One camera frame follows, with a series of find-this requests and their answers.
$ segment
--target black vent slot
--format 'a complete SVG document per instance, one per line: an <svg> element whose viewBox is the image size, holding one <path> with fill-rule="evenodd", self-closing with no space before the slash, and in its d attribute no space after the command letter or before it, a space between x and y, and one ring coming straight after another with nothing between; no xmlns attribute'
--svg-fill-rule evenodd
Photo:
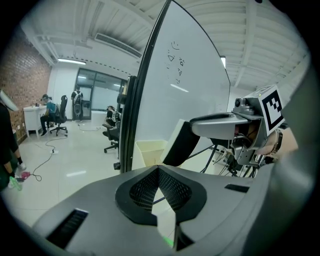
<svg viewBox="0 0 320 256"><path fill-rule="evenodd" d="M47 237L54 245L64 249L84 222L88 212L75 209L67 218Z"/></svg>
<svg viewBox="0 0 320 256"><path fill-rule="evenodd" d="M228 184L224 188L228 189L228 190L247 193L250 187L248 187L248 186L240 186L240 185L235 185L235 184Z"/></svg>
<svg viewBox="0 0 320 256"><path fill-rule="evenodd" d="M104 42L106 42L106 43L108 43L108 44L111 44L111 45L113 45L113 46L119 47L119 48L125 50L126 52L129 52L129 53L131 53L132 55L137 56L138 58L140 58L140 57L142 56L142 54L141 54L140 52L138 52L138 51L136 51L136 50L134 50L134 49L126 46L125 44L123 44L123 43L121 43L121 42L118 42L118 41L116 41L116 40L113 40L113 39L110 38L110 37L106 37L106 36L104 36L104 35L97 34L97 35L95 36L95 39L98 39L98 40L104 41Z"/></svg>

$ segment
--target ceiling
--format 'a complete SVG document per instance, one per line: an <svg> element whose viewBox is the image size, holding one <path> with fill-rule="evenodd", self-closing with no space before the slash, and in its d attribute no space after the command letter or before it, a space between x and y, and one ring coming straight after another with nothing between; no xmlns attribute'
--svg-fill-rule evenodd
<svg viewBox="0 0 320 256"><path fill-rule="evenodd" d="M204 28L221 56L231 86L254 91L278 84L290 97L310 63L290 19L263 0L178 0ZM126 78L140 60L94 40L112 37L143 54L164 0L44 0L24 19L28 39L51 64L87 61L91 69Z"/></svg>

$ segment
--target person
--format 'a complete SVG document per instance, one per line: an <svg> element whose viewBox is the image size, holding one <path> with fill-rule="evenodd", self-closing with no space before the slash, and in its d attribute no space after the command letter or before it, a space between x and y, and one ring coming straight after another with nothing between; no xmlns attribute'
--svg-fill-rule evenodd
<svg viewBox="0 0 320 256"><path fill-rule="evenodd" d="M106 110L106 118L104 121L112 127L115 127L116 123L121 121L121 114L113 106L108 106Z"/></svg>
<svg viewBox="0 0 320 256"><path fill-rule="evenodd" d="M281 140L281 145L279 148L275 148L275 145L276 143L279 143L279 140ZM274 132L272 132L269 135L265 145L262 148L258 149L256 153L258 155L264 155L264 156L278 159L284 154L297 149L298 149L298 144L291 129L277 128Z"/></svg>
<svg viewBox="0 0 320 256"><path fill-rule="evenodd" d="M18 168L20 171L24 171L27 169L25 163L21 159L19 146L15 139L14 133L12 131L10 113L7 107L0 100L0 134L1 134L1 142L0 142L0 164L4 165L7 173L11 177L15 177L15 173L13 172L11 166L11 152L14 153L15 157L18 159Z"/></svg>
<svg viewBox="0 0 320 256"><path fill-rule="evenodd" d="M42 126L42 134L44 136L47 133L47 128L49 129L49 123L55 121L55 114L56 114L56 104L54 104L47 94L42 96L41 101L44 102L46 105L46 111L43 116L40 117L41 126Z"/></svg>
<svg viewBox="0 0 320 256"><path fill-rule="evenodd" d="M79 86L75 87L75 91L71 94L71 100L72 100L72 105L74 106L75 104L79 104L81 106L81 112L79 114L79 119L80 122L82 121L82 118L84 116L83 110L82 110L82 100L84 98L83 93L80 91Z"/></svg>
<svg viewBox="0 0 320 256"><path fill-rule="evenodd" d="M239 127L238 125L236 125L235 134L239 132L243 133L241 129L242 127ZM246 136L252 142L255 140L256 136L258 135L258 129L259 129L259 122L253 121L249 125L247 132L245 132L245 134L247 134ZM257 149L255 153L257 155L264 155L274 159L278 159L284 154L289 153L291 151L295 151L297 149L298 149L298 144L291 129L277 128L268 136L264 146Z"/></svg>

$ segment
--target white wall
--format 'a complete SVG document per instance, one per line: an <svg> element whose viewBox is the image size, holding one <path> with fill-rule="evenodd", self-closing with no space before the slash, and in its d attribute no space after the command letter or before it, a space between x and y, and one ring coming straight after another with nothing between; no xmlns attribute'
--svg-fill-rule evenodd
<svg viewBox="0 0 320 256"><path fill-rule="evenodd" d="M241 98L244 96L249 95L252 93L253 90L244 90L236 87L230 87L230 95L229 95L229 102L228 107L226 109L227 112L231 112L235 107L235 100L236 98Z"/></svg>
<svg viewBox="0 0 320 256"><path fill-rule="evenodd" d="M65 109L67 119L72 119L71 94L74 91L79 65L58 63L50 74L47 94L52 97L54 103L61 103L61 97L66 95L68 102Z"/></svg>

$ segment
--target cable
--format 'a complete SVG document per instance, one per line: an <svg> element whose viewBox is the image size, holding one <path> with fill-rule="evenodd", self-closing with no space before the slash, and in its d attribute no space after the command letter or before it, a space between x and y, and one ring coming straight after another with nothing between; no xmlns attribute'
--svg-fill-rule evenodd
<svg viewBox="0 0 320 256"><path fill-rule="evenodd" d="M78 124L80 131L84 131L84 132L97 132L101 129L101 127L97 127L95 128L95 130L83 130L80 128L80 124Z"/></svg>
<svg viewBox="0 0 320 256"><path fill-rule="evenodd" d="M210 148L212 148L212 146L213 146L213 145L208 146L207 148L205 148L205 149L203 149L203 150L199 151L198 153L195 153L195 154L193 154L193 155L190 155L190 156L187 158L187 160L188 160L188 159L190 159L190 158L195 157L196 155L201 154L202 152L204 152L204 151L206 151L206 150L208 150L208 149L210 149Z"/></svg>
<svg viewBox="0 0 320 256"><path fill-rule="evenodd" d="M201 174L204 174L206 172L209 164L211 163L212 158L214 158L214 155L216 153L217 147L218 147L218 144L214 145L214 148L212 150L212 153L211 153L211 155L209 157L208 162L206 163L205 167L200 171Z"/></svg>
<svg viewBox="0 0 320 256"><path fill-rule="evenodd" d="M227 155L228 155L228 153L226 153L224 156L222 156L219 160L215 161L213 165L215 165L216 163L218 163L219 161L224 159Z"/></svg>
<svg viewBox="0 0 320 256"><path fill-rule="evenodd" d="M242 177L246 177L246 175L248 174L248 172L250 171L250 169L251 169L251 166L249 166L249 168L246 169L246 171L245 171L245 173L244 173L244 175L243 175Z"/></svg>
<svg viewBox="0 0 320 256"><path fill-rule="evenodd" d="M249 178L254 178L255 172L256 172L256 167L253 167L253 168L252 168L252 172L251 172L250 175L249 175Z"/></svg>
<svg viewBox="0 0 320 256"><path fill-rule="evenodd" d="M165 197L162 197L162 198L160 198L160 199L158 199L158 200L156 200L156 201L154 201L153 202L153 204L155 205L156 203L159 203L159 202L161 202L162 200L164 200L165 199Z"/></svg>
<svg viewBox="0 0 320 256"><path fill-rule="evenodd" d="M46 160L46 161L44 161L42 164L40 164L40 165L39 165L37 168L35 168L35 169L33 170L33 172L31 173L31 175L34 176L35 179L36 179L38 182L42 181L42 176L35 174L35 171L36 171L39 167L43 166L45 163L47 163L47 162L51 159L52 155L54 154L54 150L56 149L56 147L55 147L54 145L48 145L48 143L49 143L49 142L53 142L53 141L57 141L57 140L65 140L65 139L67 139L67 138L68 138L68 136L66 136L66 137L64 137L64 138L55 138L55 139L49 140L49 141L47 141L47 142L45 143L45 145L46 145L47 147L52 147L53 150L52 150L52 153L51 153L50 157L48 158L48 160Z"/></svg>
<svg viewBox="0 0 320 256"><path fill-rule="evenodd" d="M228 164L228 163L225 163L225 166L222 168L222 170L220 171L220 173L219 173L218 176L220 176L220 175L222 175L222 174L224 173L224 171L227 169L227 168L226 168L226 167L227 167L227 164Z"/></svg>
<svg viewBox="0 0 320 256"><path fill-rule="evenodd" d="M240 175L239 175L239 177L241 177L241 174L242 174L242 172L243 172L243 170L244 170L244 165L242 165L242 168L241 168L241 172L240 172Z"/></svg>

